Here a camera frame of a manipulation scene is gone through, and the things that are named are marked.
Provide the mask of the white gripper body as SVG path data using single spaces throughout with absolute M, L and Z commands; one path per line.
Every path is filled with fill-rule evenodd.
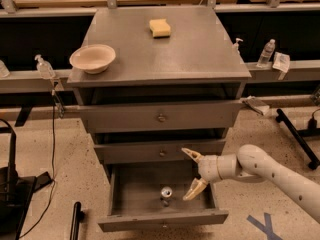
M 218 157 L 215 155 L 203 156 L 198 163 L 198 173 L 206 183 L 218 182 L 220 180 Z

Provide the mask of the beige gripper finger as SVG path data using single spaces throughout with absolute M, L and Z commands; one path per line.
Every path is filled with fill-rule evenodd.
M 196 163 L 199 163 L 200 160 L 203 158 L 202 154 L 197 151 L 188 148 L 182 148 L 182 151 Z
M 192 181 L 189 190 L 183 196 L 183 200 L 184 201 L 193 200 L 195 197 L 197 197 L 200 193 L 203 192 L 203 190 L 207 187 L 207 185 L 208 185 L 208 182 L 206 180 L 195 178 Z

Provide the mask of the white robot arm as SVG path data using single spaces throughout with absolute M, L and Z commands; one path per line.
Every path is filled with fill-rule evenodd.
M 256 183 L 269 180 L 320 223 L 320 185 L 281 165 L 258 146 L 246 144 L 231 155 L 202 155 L 182 148 L 197 165 L 200 178 L 195 178 L 184 201 L 193 200 L 212 183 L 232 179 Z

